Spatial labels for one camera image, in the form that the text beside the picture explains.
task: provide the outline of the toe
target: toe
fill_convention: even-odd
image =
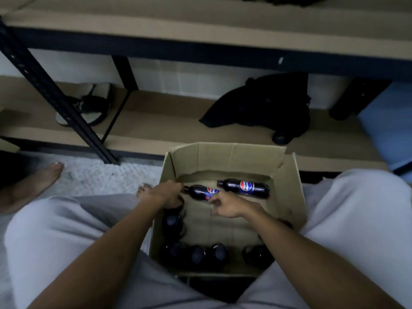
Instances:
[[[148,191],[150,191],[151,189],[152,189],[152,186],[150,185],[150,184],[147,184],[147,183],[143,183],[140,187],[139,187],[139,189],[142,189],[144,192],[148,192]]]
[[[51,169],[51,170],[54,170],[54,171],[62,171],[63,168],[64,168],[64,163],[61,163],[61,162],[57,161],[55,163],[50,164],[48,166],[48,168]]]

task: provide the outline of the shelf board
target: shelf board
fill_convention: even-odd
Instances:
[[[59,86],[69,93],[75,84]],[[107,119],[93,128],[98,136],[106,131],[125,95],[125,89],[117,89]],[[153,155],[164,155],[171,147],[192,142],[274,145],[273,131],[264,127],[232,124],[207,128],[198,119],[212,104],[212,100],[134,91],[105,145],[111,150]],[[0,77],[0,106],[5,108],[0,114],[0,136],[86,146],[71,128],[57,124],[54,109],[25,79]],[[287,149],[287,153],[315,158],[302,159],[305,170],[310,170],[311,165],[327,164],[328,159],[343,161],[337,168],[347,168],[345,160],[358,161],[356,165],[367,168],[382,168],[382,159],[356,117],[335,121],[327,111],[311,110],[311,118],[310,129]]]
[[[0,8],[10,8],[0,0]],[[241,0],[34,0],[7,25],[412,60],[410,0],[273,6]]]

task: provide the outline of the hand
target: hand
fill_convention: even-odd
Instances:
[[[183,190],[183,184],[169,180],[167,182],[156,185],[149,191],[149,196],[158,197],[161,199],[163,207],[176,207],[179,193]]]
[[[252,208],[264,210],[260,204],[248,201],[233,192],[220,191],[210,198],[209,203],[214,205],[211,215],[227,218],[243,217]]]

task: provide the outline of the black metal shelf post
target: black metal shelf post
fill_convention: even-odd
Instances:
[[[129,59],[126,56],[117,56],[117,55],[112,55],[112,59],[113,59],[113,62],[115,63],[117,72],[119,73],[119,76],[121,78],[121,82],[123,83],[124,88],[127,89],[127,94],[125,98],[123,99],[123,102],[120,104],[119,109],[117,110],[115,116],[110,122],[102,138],[103,143],[106,141],[108,135],[110,134],[110,131],[115,125],[116,120],[119,117],[121,111],[123,110],[123,107],[126,105],[126,102],[129,99],[131,93],[139,89],[136,83],[136,79],[134,78],[134,74],[133,74],[133,71],[129,63]]]
[[[106,164],[119,164],[13,30],[3,23],[1,16],[0,51]]]

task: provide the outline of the pepsi bottle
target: pepsi bottle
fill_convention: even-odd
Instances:
[[[218,187],[222,187],[225,191],[244,194],[247,196],[255,196],[259,198],[269,197],[269,187],[263,183],[226,179],[223,181],[219,180]]]
[[[194,269],[207,268],[207,252],[208,248],[201,245],[193,245],[189,248],[189,264]]]
[[[183,242],[172,242],[163,244],[160,250],[160,256],[164,263],[184,268],[188,263],[188,245]]]
[[[186,226],[180,215],[164,216],[162,222],[163,235],[166,242],[178,241],[186,234]]]
[[[182,218],[186,216],[185,200],[178,195],[178,201],[182,203],[179,207],[163,209],[165,216],[180,215]]]
[[[229,252],[221,243],[213,244],[206,252],[210,268],[218,270],[229,261]]]
[[[198,201],[208,201],[218,192],[218,189],[212,189],[211,187],[205,187],[203,185],[192,185],[191,187],[185,186],[183,188],[183,193],[189,194],[190,197]]]
[[[242,250],[242,257],[246,264],[253,265],[262,270],[267,269],[275,261],[265,245],[246,246]]]

